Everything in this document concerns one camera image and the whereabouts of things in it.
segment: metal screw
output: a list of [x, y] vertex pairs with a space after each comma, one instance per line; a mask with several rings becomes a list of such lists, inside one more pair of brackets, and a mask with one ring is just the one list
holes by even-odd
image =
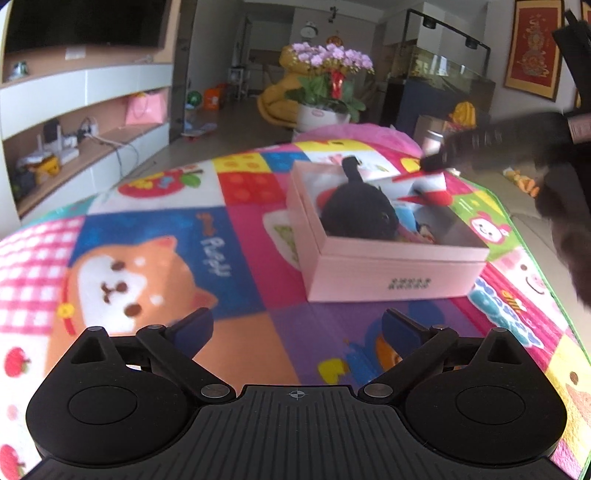
[[223, 398], [230, 393], [230, 389], [226, 385], [220, 383], [213, 383], [205, 385], [201, 389], [201, 395], [207, 398]]
[[370, 383], [363, 389], [368, 397], [372, 398], [386, 398], [394, 393], [390, 385], [383, 383]]

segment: framed picture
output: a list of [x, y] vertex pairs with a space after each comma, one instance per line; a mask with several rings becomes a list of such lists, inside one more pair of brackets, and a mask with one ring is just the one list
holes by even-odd
[[556, 101], [562, 57], [552, 32], [563, 15], [563, 0], [515, 1], [505, 87]]
[[581, 0], [581, 20], [591, 22], [591, 8]]

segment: television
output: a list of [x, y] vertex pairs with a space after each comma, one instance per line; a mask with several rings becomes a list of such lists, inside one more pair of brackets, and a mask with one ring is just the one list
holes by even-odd
[[13, 0], [5, 51], [163, 47], [169, 11], [170, 0]]

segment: colorful blanket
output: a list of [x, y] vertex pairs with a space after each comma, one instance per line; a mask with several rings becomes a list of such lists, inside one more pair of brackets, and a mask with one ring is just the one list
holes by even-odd
[[86, 326], [129, 334], [199, 306], [213, 310], [216, 324], [196, 361], [237, 391], [370, 381], [400, 361], [381, 335], [387, 307], [463, 336], [508, 328], [567, 406], [553, 460], [579, 477], [591, 450], [591, 367], [489, 192], [446, 177], [452, 208], [491, 250], [467, 297], [306, 302], [285, 210], [289, 171], [295, 160], [349, 154], [385, 174], [418, 170], [413, 158], [356, 141], [279, 145], [135, 180], [0, 242], [0, 478], [16, 480], [38, 462], [25, 426], [28, 400]]

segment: black metal frame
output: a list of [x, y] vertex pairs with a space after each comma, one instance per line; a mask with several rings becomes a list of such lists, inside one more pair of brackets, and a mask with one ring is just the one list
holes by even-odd
[[476, 44], [483, 47], [486, 50], [486, 57], [484, 59], [484, 66], [482, 68], [482, 76], [486, 77], [486, 74], [488, 72], [488, 64], [491, 59], [491, 48], [488, 45], [485, 45], [480, 40], [477, 40], [474, 37], [471, 37], [470, 35], [468, 35], [467, 33], [464, 33], [461, 30], [458, 30], [456, 27], [452, 27], [451, 25], [446, 24], [445, 22], [442, 22], [441, 20], [438, 20], [437, 18], [432, 17], [431, 15], [427, 15], [422, 12], [419, 12], [418, 10], [415, 10], [414, 8], [409, 8], [407, 10], [407, 17], [406, 17], [406, 21], [404, 23], [404, 30], [402, 32], [402, 45], [404, 45], [404, 43], [406, 42], [406, 37], [408, 34], [408, 24], [410, 22], [410, 14], [415, 14], [415, 15], [418, 15], [419, 17], [423, 17], [423, 18], [429, 18], [435, 22], [435, 26], [437, 26], [437, 24], [439, 24], [442, 27], [445, 27], [445, 28], [457, 33], [458, 35], [461, 35], [462, 37], [469, 38], [469, 39], [473, 40], [474, 42], [476, 42]]

